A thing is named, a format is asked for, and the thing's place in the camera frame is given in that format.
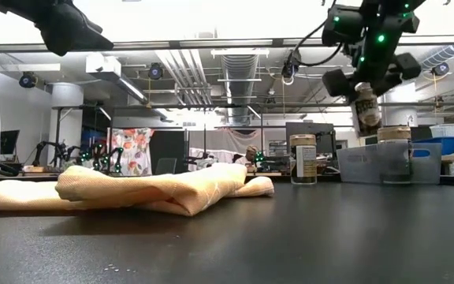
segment bottle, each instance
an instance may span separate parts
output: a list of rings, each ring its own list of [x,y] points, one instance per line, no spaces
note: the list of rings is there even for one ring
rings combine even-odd
[[[314,185],[316,172],[316,137],[312,134],[290,136],[290,174],[294,185]]]

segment computer monitor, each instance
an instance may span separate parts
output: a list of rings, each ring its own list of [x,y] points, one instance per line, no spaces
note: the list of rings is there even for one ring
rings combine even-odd
[[[13,155],[17,146],[17,139],[20,130],[10,130],[0,132],[1,152],[0,155]]]

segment glass jar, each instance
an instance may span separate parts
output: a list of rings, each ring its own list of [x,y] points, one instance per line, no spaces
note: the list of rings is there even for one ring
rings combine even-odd
[[[382,184],[411,184],[411,129],[407,126],[378,130],[379,174]]]
[[[290,136],[290,176],[294,185],[314,185],[316,171],[316,137],[312,134]]]

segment security camera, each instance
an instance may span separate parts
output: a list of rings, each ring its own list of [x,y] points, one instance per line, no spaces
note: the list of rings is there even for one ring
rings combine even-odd
[[[444,76],[449,72],[449,65],[446,62],[443,62],[432,68],[430,71],[433,75]]]
[[[38,77],[33,72],[24,72],[19,80],[22,88],[34,88],[38,84]]]
[[[152,63],[150,70],[148,70],[148,77],[152,80],[158,80],[162,78],[162,74],[164,71],[162,70],[162,67],[158,63]]]

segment jar label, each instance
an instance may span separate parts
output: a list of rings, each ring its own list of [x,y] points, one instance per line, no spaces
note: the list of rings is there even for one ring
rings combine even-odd
[[[295,146],[294,153],[296,168],[292,169],[292,176],[297,176],[298,178],[316,177],[316,147]]]

